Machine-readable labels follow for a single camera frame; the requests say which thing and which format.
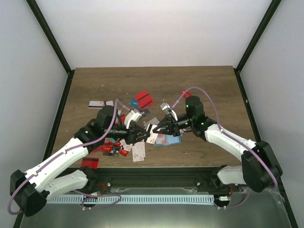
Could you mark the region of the white striped sunset card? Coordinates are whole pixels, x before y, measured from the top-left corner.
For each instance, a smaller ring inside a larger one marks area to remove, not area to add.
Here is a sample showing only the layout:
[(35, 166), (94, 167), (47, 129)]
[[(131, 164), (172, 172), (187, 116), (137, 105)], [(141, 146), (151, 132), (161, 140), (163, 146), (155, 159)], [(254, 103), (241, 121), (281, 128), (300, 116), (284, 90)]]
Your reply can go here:
[(147, 132), (150, 134), (150, 136), (145, 140), (146, 143), (149, 144), (155, 144), (156, 139), (158, 137), (157, 133), (154, 133), (153, 130), (157, 127), (157, 125), (154, 124), (148, 124), (147, 126)]

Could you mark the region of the teal card holder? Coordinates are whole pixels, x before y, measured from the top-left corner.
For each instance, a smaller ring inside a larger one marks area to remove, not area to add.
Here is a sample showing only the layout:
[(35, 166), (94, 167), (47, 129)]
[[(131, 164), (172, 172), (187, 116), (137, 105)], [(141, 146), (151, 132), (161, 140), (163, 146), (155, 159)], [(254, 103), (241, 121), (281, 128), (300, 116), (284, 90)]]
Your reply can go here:
[(181, 143), (180, 136), (158, 134), (154, 146), (170, 146)]

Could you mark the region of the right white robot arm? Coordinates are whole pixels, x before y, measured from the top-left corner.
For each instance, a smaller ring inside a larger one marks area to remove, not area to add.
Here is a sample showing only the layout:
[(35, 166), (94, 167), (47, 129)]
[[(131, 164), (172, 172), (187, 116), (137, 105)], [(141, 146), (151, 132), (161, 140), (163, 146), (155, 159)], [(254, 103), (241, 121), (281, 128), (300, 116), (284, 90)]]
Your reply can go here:
[(190, 129), (196, 137), (213, 143), (236, 157), (241, 165), (225, 166), (211, 179), (212, 188), (223, 191), (228, 184), (246, 185), (255, 192), (277, 186), (283, 171), (269, 143), (242, 138), (205, 115), (198, 96), (185, 101), (185, 113), (177, 115), (167, 103), (161, 104), (166, 113), (154, 128), (154, 133), (179, 136), (183, 129)]

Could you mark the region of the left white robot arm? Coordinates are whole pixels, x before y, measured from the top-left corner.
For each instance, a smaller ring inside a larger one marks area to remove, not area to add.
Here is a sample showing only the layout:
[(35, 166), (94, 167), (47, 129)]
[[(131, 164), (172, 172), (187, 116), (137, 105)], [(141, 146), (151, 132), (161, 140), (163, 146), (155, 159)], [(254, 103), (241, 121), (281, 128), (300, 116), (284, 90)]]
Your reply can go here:
[(150, 133), (137, 124), (140, 118), (139, 112), (131, 110), (123, 121), (116, 106), (105, 105), (96, 118), (80, 128), (56, 153), (26, 172), (16, 170), (11, 174), (10, 202), (16, 202), (19, 213), (30, 217), (59, 195), (80, 189), (93, 191), (97, 180), (89, 167), (62, 177), (59, 175), (72, 163), (104, 144), (106, 137), (125, 140), (127, 144), (146, 140)]

